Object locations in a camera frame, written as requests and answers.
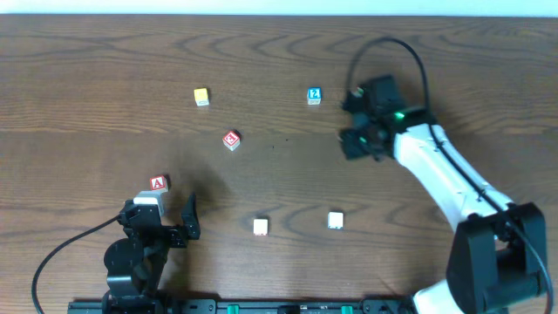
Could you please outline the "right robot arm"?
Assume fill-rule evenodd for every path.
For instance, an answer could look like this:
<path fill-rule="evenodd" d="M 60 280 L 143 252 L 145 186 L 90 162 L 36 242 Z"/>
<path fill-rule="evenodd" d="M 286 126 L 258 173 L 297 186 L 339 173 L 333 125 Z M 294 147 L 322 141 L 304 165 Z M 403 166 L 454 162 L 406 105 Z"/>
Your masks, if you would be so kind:
<path fill-rule="evenodd" d="M 389 96 L 349 95 L 353 125 L 339 133 L 349 159 L 388 156 L 425 188 L 450 224 L 446 277 L 416 292 L 409 313 L 504 313 L 545 296 L 554 308 L 546 223 L 533 203 L 518 205 L 488 183 L 458 152 L 428 106 Z"/>

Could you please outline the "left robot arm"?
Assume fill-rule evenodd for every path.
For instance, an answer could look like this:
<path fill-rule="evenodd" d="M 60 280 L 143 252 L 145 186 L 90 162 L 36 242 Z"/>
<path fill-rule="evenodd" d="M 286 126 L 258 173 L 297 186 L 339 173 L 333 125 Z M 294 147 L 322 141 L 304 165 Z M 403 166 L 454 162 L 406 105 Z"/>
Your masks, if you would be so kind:
<path fill-rule="evenodd" d="M 165 226 L 160 193 L 142 191 L 124 203 L 116 221 L 124 239 L 105 252 L 108 298 L 104 313 L 181 313 L 183 303 L 159 290 L 160 279 L 170 249 L 184 249 L 197 240 L 201 227 L 196 211 L 196 195 L 191 194 L 180 212 L 181 224 Z"/>

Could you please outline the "red letter A block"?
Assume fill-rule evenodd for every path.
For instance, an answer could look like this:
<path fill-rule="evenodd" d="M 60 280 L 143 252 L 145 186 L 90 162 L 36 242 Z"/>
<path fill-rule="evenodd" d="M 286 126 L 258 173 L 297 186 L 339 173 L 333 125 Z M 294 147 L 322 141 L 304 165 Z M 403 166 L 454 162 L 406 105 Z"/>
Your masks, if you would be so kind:
<path fill-rule="evenodd" d="M 154 176 L 149 180 L 149 183 L 152 191 L 165 193 L 169 190 L 165 175 Z"/>

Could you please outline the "blue number 2 block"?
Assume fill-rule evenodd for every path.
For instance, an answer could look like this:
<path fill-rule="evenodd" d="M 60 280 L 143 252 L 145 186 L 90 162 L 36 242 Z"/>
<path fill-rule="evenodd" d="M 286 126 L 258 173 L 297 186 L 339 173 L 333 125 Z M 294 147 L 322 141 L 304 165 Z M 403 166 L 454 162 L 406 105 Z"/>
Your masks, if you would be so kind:
<path fill-rule="evenodd" d="M 322 101 L 322 90 L 320 87 L 311 87 L 307 91 L 307 104 L 309 106 L 320 105 Z"/>

